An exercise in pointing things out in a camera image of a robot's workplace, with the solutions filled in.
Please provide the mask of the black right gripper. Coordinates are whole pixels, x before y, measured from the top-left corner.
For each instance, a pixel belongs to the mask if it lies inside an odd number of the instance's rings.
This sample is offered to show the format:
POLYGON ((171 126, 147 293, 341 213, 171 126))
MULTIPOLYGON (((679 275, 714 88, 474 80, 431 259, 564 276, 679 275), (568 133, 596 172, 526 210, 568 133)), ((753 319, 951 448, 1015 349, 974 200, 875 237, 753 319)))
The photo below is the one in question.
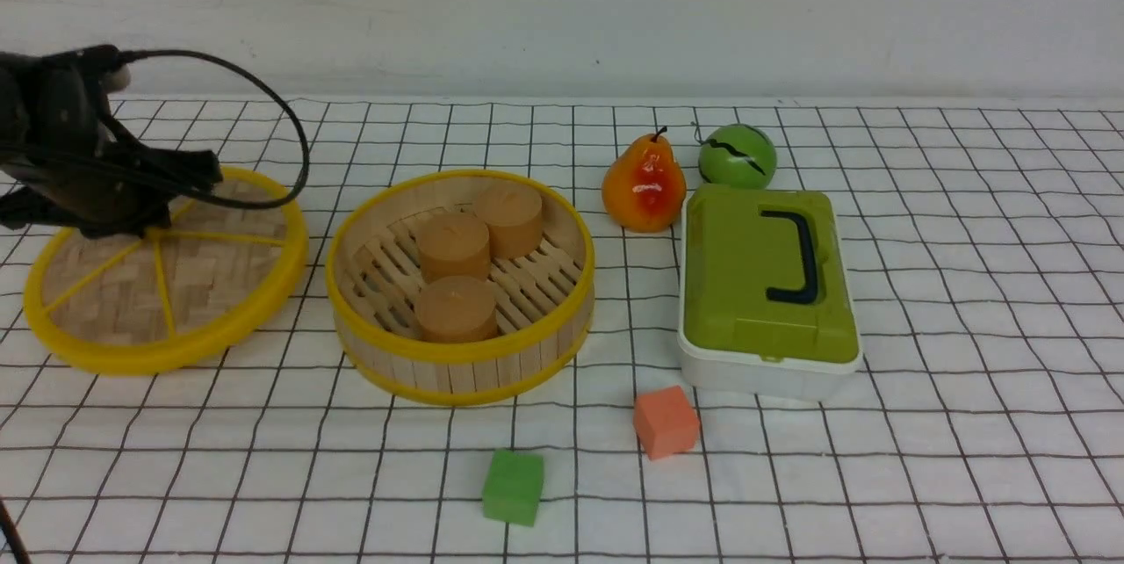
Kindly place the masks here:
POLYGON ((130 76, 119 48, 96 45, 3 60, 3 225, 145 235, 171 224, 171 195, 140 183, 149 154, 116 122, 108 97, 130 76))

